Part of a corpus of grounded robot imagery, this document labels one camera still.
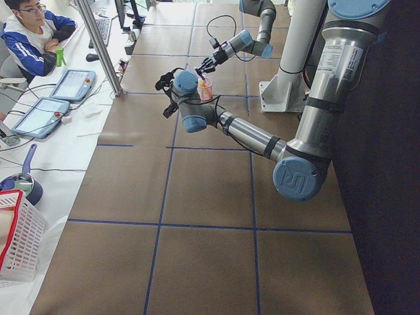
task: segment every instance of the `touchscreen tablet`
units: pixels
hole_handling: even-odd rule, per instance
[[[52,90],[50,97],[70,102],[82,100],[95,82],[95,77],[93,71],[67,70]]]
[[[67,113],[70,103],[66,100],[41,97],[11,129],[19,135],[45,138]]]

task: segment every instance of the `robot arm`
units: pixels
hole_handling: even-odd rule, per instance
[[[216,105],[202,103],[194,72],[183,70],[173,82],[162,85],[168,87],[165,93],[171,99],[172,109],[180,109],[186,132],[197,132],[212,125],[277,162],[274,186],[280,194],[294,201],[314,197],[324,183],[332,158],[334,126],[344,110],[348,92],[357,82],[356,74],[362,70],[361,60],[378,38],[390,3],[390,0],[376,0],[372,7],[370,1],[363,1],[366,6],[331,1],[334,6],[330,5],[322,30],[325,47],[297,133],[287,143],[225,111],[217,102]]]
[[[272,45],[270,45],[271,30],[276,19],[276,9],[271,0],[241,0],[240,10],[243,13],[260,17],[261,22],[257,40],[253,40],[247,30],[241,31],[230,40],[222,43],[222,45],[212,37],[210,44],[215,49],[212,56],[205,58],[201,66],[196,68],[197,74],[202,79],[203,73],[214,72],[217,65],[227,61],[240,51],[263,58],[271,56],[273,50]]]

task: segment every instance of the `white stripe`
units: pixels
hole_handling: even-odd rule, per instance
[[[22,43],[16,43],[16,46],[18,47],[18,49],[19,49],[19,51],[22,53],[22,54],[24,54],[24,56],[30,56],[30,57],[32,57],[33,59],[35,59],[35,61],[41,61],[41,62],[44,62],[44,58],[39,58],[39,57],[37,57],[36,55],[34,55],[34,54],[31,54],[30,53],[30,51],[29,50],[27,50],[23,45],[22,45]]]

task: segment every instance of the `blue jacket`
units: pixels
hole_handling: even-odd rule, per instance
[[[45,25],[42,26],[45,36],[63,41],[75,30],[75,22],[65,16],[56,16],[51,11],[45,11]],[[30,82],[35,75],[44,76],[51,72],[56,64],[56,54],[45,52],[41,40],[26,29],[12,15],[3,24],[0,37],[5,40],[7,48],[14,61],[19,65],[23,75]]]

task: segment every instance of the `computer mouse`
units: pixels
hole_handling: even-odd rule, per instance
[[[86,55],[86,61],[91,62],[91,61],[95,61],[95,60],[98,60],[98,59],[99,59],[99,57],[98,57],[97,54],[87,54]]]

